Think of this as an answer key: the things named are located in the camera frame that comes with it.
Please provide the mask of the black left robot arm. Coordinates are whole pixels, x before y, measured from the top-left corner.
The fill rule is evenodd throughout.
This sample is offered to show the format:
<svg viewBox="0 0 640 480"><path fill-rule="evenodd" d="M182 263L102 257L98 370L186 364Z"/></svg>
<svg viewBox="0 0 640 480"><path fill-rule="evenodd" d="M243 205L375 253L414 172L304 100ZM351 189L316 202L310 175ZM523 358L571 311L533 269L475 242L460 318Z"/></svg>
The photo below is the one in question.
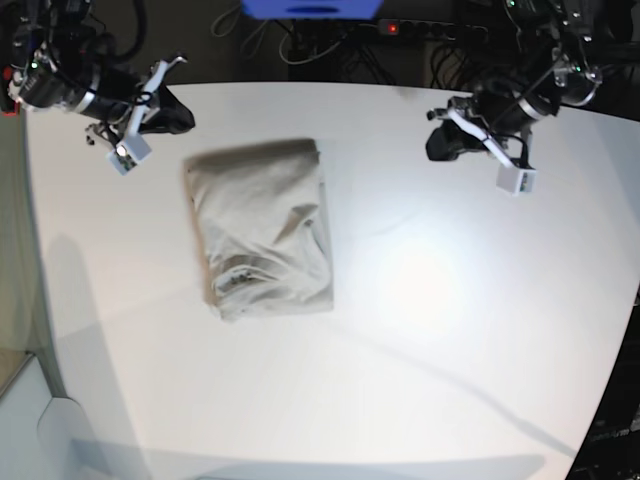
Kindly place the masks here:
<svg viewBox="0 0 640 480"><path fill-rule="evenodd" d="M530 164L535 123L562 105L584 106L602 83L585 46L592 33L579 7L563 1L505 1L515 29L517 56L472 84L466 97L453 96L427 113L439 126L425 151L432 162L452 162L486 153L499 163L496 185L513 196L529 194L537 181Z"/></svg>

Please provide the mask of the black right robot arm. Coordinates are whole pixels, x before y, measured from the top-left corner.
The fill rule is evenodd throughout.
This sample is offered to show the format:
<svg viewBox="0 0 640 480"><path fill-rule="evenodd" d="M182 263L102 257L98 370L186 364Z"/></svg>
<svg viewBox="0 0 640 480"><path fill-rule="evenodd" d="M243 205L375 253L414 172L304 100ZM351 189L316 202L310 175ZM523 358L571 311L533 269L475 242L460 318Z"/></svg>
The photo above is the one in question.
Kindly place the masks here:
<svg viewBox="0 0 640 480"><path fill-rule="evenodd" d="M86 143L105 145L121 174L150 156L146 135L191 131L193 113L164 82L185 57L161 59L145 75L129 68L148 28L144 3L133 2L132 10L134 42L119 52L113 34L89 24L89 1L2 2L2 114L56 108L91 119Z"/></svg>

